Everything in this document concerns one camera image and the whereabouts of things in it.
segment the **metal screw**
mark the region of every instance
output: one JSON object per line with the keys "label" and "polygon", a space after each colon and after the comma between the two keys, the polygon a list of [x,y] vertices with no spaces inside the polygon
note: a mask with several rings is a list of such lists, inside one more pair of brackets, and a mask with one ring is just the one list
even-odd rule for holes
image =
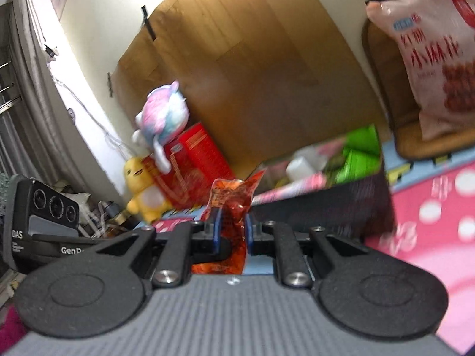
{"label": "metal screw", "polygon": [[241,280],[237,277],[229,278],[226,282],[231,286],[236,286],[241,283]]}
{"label": "metal screw", "polygon": [[178,279],[178,274],[175,271],[160,271],[154,275],[154,278],[163,284],[171,284]]}
{"label": "metal screw", "polygon": [[310,278],[301,271],[290,273],[284,280],[285,284],[289,286],[303,286],[306,285],[308,281],[310,281]]}

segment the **pink and blue plush toy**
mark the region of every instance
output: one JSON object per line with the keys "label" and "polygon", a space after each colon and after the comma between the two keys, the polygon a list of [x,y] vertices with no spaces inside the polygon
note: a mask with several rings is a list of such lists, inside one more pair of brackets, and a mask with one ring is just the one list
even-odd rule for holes
{"label": "pink and blue plush toy", "polygon": [[189,111],[177,81],[150,92],[142,112],[135,117],[139,130],[132,136],[132,141],[153,150],[155,164],[163,174],[168,174],[172,168],[163,146],[181,134],[188,118]]}

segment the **red box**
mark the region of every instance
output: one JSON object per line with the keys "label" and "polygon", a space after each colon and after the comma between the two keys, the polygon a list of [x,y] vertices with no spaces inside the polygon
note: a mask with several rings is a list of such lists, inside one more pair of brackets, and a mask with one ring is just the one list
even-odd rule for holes
{"label": "red box", "polygon": [[142,162],[175,209],[207,204],[215,179],[235,178],[201,123],[191,126],[163,149],[172,164],[168,174],[160,173],[150,156]]}

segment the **camera lens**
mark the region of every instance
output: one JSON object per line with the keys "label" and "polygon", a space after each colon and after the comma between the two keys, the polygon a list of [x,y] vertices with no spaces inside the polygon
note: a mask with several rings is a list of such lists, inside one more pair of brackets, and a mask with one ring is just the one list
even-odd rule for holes
{"label": "camera lens", "polygon": [[36,208],[41,210],[44,209],[46,206],[46,195],[43,190],[36,190],[33,193],[33,203],[35,204]]}
{"label": "camera lens", "polygon": [[49,201],[49,212],[54,218],[60,219],[63,216],[63,211],[63,201],[61,201],[57,196],[53,196]]}
{"label": "camera lens", "polygon": [[74,210],[73,206],[68,206],[66,208],[66,218],[70,222],[73,222],[76,219],[76,210]]}

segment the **pink bag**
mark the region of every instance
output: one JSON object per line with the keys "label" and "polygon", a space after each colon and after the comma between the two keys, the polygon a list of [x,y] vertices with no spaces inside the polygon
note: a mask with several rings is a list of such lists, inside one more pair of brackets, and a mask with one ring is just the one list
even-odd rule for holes
{"label": "pink bag", "polygon": [[475,127],[475,0],[370,2],[369,19],[404,59],[422,138]]}

